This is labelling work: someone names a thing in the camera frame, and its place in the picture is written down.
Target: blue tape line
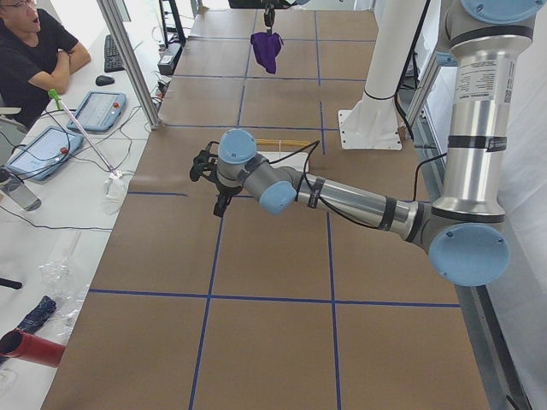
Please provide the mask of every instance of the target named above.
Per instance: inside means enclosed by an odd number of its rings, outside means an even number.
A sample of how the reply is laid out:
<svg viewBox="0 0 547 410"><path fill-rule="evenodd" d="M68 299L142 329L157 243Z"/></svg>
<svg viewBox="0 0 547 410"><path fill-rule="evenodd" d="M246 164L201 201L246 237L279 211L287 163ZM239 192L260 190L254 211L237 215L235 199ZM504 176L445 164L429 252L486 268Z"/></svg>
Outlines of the blue tape line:
<svg viewBox="0 0 547 410"><path fill-rule="evenodd" d="M255 32L256 30L256 17L258 16L258 9L255 10L255 19L253 21L253 30L252 32ZM250 43L250 38L246 38L246 40L249 42L249 54L247 55L247 69L245 70L245 78L249 75L249 67L250 67L250 56L252 55L253 45Z"/></svg>
<svg viewBox="0 0 547 410"><path fill-rule="evenodd" d="M144 290L112 290L90 288L89 293L99 293L107 295L129 295L129 296L160 296L160 297L195 297L204 299L207 295L199 293L176 293L176 292L151 292Z"/></svg>
<svg viewBox="0 0 547 410"><path fill-rule="evenodd" d="M297 81L317 81L317 77L263 77L261 75L205 75L205 74L175 74L173 77L179 79L271 79L271 80L297 80ZM344 78L333 78L333 79L324 79L321 78L321 81L353 81L353 82L365 82L365 79L344 79Z"/></svg>
<svg viewBox="0 0 547 410"><path fill-rule="evenodd" d="M182 194L179 192L153 192L153 191L143 191L139 192L136 190L130 190L127 192L128 195L155 195L155 196L188 196L187 194Z"/></svg>
<svg viewBox="0 0 547 410"><path fill-rule="evenodd" d="M194 400L196 399L197 379L199 377L199 367L202 361L203 343L205 342L205 331L207 330L207 321L209 318L211 294L213 293L213 285L215 283L216 263L219 257L219 250L221 248L223 225L224 225L224 219L221 219L221 222L219 224L219 232L216 237L215 258L213 259L213 266L211 267L211 279L209 280L209 292L207 294L207 303L205 304L205 314L203 315L202 334L199 337L199 347L197 349L196 367L194 368L194 378L191 385L191 394L190 394L190 402L188 403L188 410L192 410L194 408Z"/></svg>
<svg viewBox="0 0 547 410"><path fill-rule="evenodd" d="M172 128L234 128L235 126L197 126L186 124L166 124ZM305 126L242 126L246 129L256 130L292 130L292 131L321 131L321 128L305 127ZM338 131L338 128L324 128L325 131Z"/></svg>
<svg viewBox="0 0 547 410"><path fill-rule="evenodd" d="M235 296L235 295L212 295L212 299L224 301L253 301L253 302L289 302L289 303L317 303L329 304L331 301L326 299L300 299L292 297L270 297L270 296Z"/></svg>
<svg viewBox="0 0 547 410"><path fill-rule="evenodd" d="M111 295L129 296L159 296L159 297L190 297L201 299L220 299L233 301L255 301L255 302L290 302L290 303L332 303L329 299L314 298L293 298L293 297L271 297L271 296L239 296L239 295L205 295L198 293L176 293L176 292L152 292L141 290L110 290L110 289L89 289L90 293L104 293ZM459 308L457 303L426 303L426 302L385 302L385 301L334 301L337 305L369 305L369 306L393 306L402 308Z"/></svg>
<svg viewBox="0 0 547 410"><path fill-rule="evenodd" d="M249 41L248 38L244 37L196 37L196 38L189 38L189 41L198 41L198 40L245 40ZM338 43L376 43L376 40L351 40L351 39L344 39L344 38L328 38L328 39L320 39L320 38L283 38L283 41L319 41L322 43L329 43L329 42L338 42Z"/></svg>
<svg viewBox="0 0 547 410"><path fill-rule="evenodd" d="M238 121L236 122L237 128L239 128L239 124L241 124L241 114L243 113L244 99L245 99L245 84L243 84L243 90L241 91L241 100L239 101Z"/></svg>
<svg viewBox="0 0 547 410"><path fill-rule="evenodd" d="M337 305L393 306L402 308L459 308L458 303L422 303L422 302L380 302L380 301L336 301Z"/></svg>
<svg viewBox="0 0 547 410"><path fill-rule="evenodd" d="M340 359L338 353L338 327L336 320L336 283L334 281L334 257L332 252L331 215L326 214L326 238L328 243L328 265L331 278L331 308L332 308L332 344L334 347L334 374L336 375L336 404L342 410L342 388L340 386Z"/></svg>
<svg viewBox="0 0 547 410"><path fill-rule="evenodd" d="M314 11L315 22L315 53L317 54L317 82L321 85L321 60L319 58L319 34L317 32L317 12Z"/></svg>

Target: label sticker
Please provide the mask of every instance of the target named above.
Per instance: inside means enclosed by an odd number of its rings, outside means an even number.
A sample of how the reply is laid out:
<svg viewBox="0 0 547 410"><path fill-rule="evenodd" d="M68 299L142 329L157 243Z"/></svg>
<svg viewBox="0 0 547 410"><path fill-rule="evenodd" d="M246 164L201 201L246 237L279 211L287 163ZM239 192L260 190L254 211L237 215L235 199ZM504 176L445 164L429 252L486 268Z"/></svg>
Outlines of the label sticker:
<svg viewBox="0 0 547 410"><path fill-rule="evenodd" d="M495 101L509 104L515 81L515 61L477 61L458 68L456 103Z"/></svg>

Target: man's arm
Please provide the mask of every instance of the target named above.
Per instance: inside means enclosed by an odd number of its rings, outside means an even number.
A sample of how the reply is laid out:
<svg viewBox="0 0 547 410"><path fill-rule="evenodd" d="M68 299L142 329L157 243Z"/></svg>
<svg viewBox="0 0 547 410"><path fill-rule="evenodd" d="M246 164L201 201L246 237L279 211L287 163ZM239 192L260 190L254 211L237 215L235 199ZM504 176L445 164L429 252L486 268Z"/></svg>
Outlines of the man's arm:
<svg viewBox="0 0 547 410"><path fill-rule="evenodd" d="M91 56L84 45L78 42L69 52L70 73L76 73L85 64L91 61Z"/></svg>
<svg viewBox="0 0 547 410"><path fill-rule="evenodd" d="M67 92L68 82L70 81L70 55L66 51L57 53L57 65L53 73L48 74L45 71L32 76L28 82L43 90L49 91L55 88L59 94Z"/></svg>

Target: red tube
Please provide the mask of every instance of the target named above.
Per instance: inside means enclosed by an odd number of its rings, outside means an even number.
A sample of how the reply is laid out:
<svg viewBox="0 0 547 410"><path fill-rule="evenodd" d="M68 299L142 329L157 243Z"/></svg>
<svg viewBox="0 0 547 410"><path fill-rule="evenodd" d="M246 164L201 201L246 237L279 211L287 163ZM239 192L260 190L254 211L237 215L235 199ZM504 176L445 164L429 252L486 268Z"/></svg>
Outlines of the red tube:
<svg viewBox="0 0 547 410"><path fill-rule="evenodd" d="M61 344L17 329L0 339L0 354L50 367L59 366L64 351Z"/></svg>

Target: purple cloth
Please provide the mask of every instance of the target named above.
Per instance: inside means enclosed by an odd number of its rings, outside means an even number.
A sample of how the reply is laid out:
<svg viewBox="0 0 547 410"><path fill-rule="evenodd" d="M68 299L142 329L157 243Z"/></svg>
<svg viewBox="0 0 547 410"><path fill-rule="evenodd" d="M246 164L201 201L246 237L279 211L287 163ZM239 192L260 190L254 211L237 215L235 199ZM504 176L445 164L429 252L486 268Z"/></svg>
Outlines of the purple cloth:
<svg viewBox="0 0 547 410"><path fill-rule="evenodd" d="M251 34L250 43L253 44L256 62L266 68L270 74L275 74L275 57L281 51L283 40L278 33L268 34L266 32L256 32Z"/></svg>

